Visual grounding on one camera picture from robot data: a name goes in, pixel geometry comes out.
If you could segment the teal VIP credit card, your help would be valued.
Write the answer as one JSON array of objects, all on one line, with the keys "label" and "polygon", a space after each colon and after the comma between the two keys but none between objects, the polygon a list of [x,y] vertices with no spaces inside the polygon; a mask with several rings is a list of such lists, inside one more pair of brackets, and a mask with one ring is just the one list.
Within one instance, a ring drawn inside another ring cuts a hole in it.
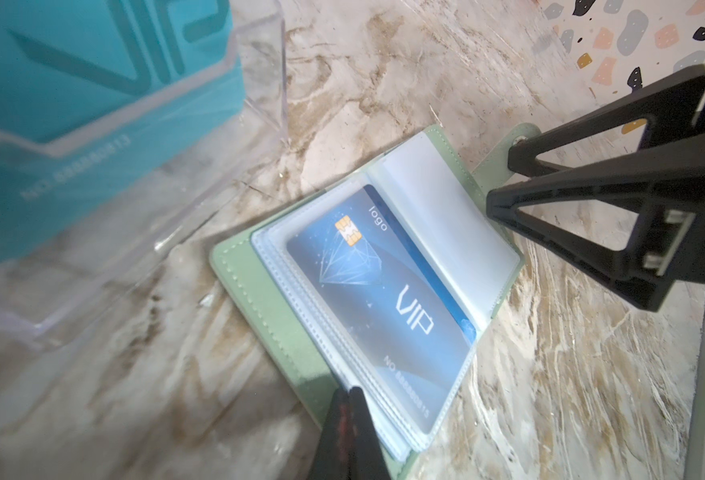
[{"label": "teal VIP credit card", "polygon": [[0,1],[0,263],[238,115],[226,1]]}]

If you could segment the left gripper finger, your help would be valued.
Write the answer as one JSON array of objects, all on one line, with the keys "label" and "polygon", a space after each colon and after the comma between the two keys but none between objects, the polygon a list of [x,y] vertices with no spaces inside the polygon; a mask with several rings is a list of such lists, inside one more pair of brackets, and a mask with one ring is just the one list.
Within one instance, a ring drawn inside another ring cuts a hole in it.
[{"label": "left gripper finger", "polygon": [[308,479],[391,479],[362,388],[334,392]]}]

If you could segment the green card holder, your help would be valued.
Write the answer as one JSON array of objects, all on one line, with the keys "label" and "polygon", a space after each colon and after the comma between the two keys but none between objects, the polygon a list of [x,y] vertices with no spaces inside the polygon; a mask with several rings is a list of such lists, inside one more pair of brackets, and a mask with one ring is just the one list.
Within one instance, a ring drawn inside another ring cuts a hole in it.
[{"label": "green card holder", "polygon": [[404,479],[525,263],[486,214],[524,123],[475,169],[433,125],[218,244],[210,264],[322,426],[310,477]]}]

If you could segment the blue VIP credit card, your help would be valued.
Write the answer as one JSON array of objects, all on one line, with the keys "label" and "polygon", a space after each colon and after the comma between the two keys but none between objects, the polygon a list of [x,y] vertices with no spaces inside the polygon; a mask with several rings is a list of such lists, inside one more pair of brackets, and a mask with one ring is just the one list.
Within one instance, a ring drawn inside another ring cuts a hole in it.
[{"label": "blue VIP credit card", "polygon": [[430,435],[477,330],[380,193],[367,184],[342,196],[290,238],[286,252],[386,398]]}]

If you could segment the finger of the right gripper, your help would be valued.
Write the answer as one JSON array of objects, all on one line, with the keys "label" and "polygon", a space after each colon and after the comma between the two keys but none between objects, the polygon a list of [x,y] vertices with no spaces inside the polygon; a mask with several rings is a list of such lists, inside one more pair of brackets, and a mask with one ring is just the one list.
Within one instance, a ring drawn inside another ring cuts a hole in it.
[{"label": "finger of the right gripper", "polygon": [[639,309],[705,285],[705,134],[493,191],[490,218]]},{"label": "finger of the right gripper", "polygon": [[561,166],[538,160],[538,156],[636,120],[646,122],[641,149],[684,139],[693,131],[704,94],[705,66],[686,67],[590,114],[514,145],[509,150],[508,168],[530,178],[561,171]]}]

